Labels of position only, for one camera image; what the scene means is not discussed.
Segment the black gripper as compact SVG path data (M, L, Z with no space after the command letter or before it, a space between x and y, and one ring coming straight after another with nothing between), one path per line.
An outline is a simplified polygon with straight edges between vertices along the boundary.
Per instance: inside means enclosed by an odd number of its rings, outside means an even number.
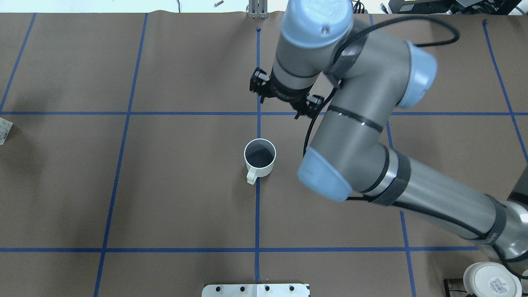
M284 86L272 73L268 75L264 70L255 68L249 84L249 91L260 97L260 103L266 98L277 98L288 103L295 111L294 119L308 117L313 119L324 107L325 98L319 95L311 95L311 86L293 90Z

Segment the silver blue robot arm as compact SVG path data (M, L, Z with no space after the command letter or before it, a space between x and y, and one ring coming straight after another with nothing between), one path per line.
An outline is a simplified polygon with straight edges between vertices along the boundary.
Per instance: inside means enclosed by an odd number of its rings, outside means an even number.
M290 0L270 74L257 68L250 91L278 98L296 116L325 115L305 143L298 178L338 202L399 207L465 240L513 275L527 269L527 173L506 201L480 193L379 142L395 108L411 108L437 74L424 47L460 32L432 15L375 25L355 21L349 0Z

